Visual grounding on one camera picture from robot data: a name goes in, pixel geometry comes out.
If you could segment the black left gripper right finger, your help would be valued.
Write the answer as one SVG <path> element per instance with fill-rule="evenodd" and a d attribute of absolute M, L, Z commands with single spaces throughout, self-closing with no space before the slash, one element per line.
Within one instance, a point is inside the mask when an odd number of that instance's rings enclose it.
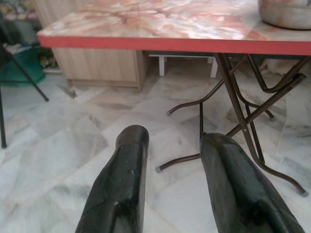
<path fill-rule="evenodd" d="M 273 184 L 235 140 L 203 133 L 200 154 L 218 233 L 304 233 Z"/>

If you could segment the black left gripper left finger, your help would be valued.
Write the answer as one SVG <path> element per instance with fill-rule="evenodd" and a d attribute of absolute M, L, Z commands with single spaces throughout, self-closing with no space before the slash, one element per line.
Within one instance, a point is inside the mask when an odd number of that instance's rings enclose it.
<path fill-rule="evenodd" d="M 75 233 L 143 233 L 149 133 L 126 127 L 94 181 Z"/>

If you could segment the stainless steel plate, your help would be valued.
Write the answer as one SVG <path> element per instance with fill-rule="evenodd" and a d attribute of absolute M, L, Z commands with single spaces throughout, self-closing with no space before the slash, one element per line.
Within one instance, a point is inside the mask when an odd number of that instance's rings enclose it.
<path fill-rule="evenodd" d="M 311 6 L 268 5 L 259 8 L 262 20 L 270 25 L 293 29 L 311 30 Z"/>

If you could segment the light wooden cabinet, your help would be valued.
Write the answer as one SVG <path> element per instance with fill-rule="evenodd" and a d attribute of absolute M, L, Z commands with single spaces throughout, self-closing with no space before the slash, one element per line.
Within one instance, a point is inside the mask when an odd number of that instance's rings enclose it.
<path fill-rule="evenodd" d="M 34 0 L 42 27 L 76 12 L 94 0 Z M 150 58 L 139 50 L 53 48 L 69 86 L 143 88 Z"/>

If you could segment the brown metal table leg frame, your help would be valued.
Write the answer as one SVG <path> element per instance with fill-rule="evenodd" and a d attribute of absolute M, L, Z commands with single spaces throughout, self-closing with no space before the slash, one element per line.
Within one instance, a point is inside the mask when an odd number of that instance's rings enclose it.
<path fill-rule="evenodd" d="M 271 88 L 267 87 L 259 71 L 259 68 L 251 54 L 244 54 L 243 57 L 234 66 L 231 65 L 227 54 L 215 53 L 214 56 L 218 63 L 222 79 L 202 99 L 180 104 L 169 110 L 167 114 L 171 115 L 173 112 L 181 108 L 198 105 L 200 108 L 199 129 L 200 134 L 203 134 L 204 132 L 203 103 L 207 101 L 209 98 L 211 98 L 217 92 L 217 90 L 219 90 L 224 85 L 229 94 L 229 98 L 231 100 L 236 117 L 238 119 L 238 125 L 235 126 L 229 133 L 227 133 L 227 136 L 233 137 L 238 132 L 242 132 L 245 141 L 247 143 L 248 149 L 250 151 L 251 157 L 255 162 L 255 164 L 264 171 L 268 172 L 269 174 L 289 182 L 298 190 L 298 192 L 302 196 L 306 197 L 308 195 L 308 192 L 295 179 L 281 172 L 273 170 L 265 164 L 254 120 L 257 117 L 259 117 L 262 113 L 266 113 L 269 118 L 274 118 L 273 114 L 269 111 L 269 107 L 271 107 L 274 103 L 279 101 L 282 97 L 284 97 L 286 94 L 288 94 L 291 90 L 293 90 L 296 86 L 298 86 L 306 79 L 306 76 L 300 73 L 299 71 L 309 60 L 311 60 L 311 56 L 309 55 L 300 58 L 297 64 L 295 64 L 292 68 L 290 68 L 290 70 L 282 77 L 282 79 Z M 267 94 L 272 94 L 272 96 L 262 105 L 251 103 L 250 101 L 246 100 L 240 92 L 234 73 L 237 70 L 237 68 L 242 64 L 244 59 L 248 60 L 262 91 Z"/>

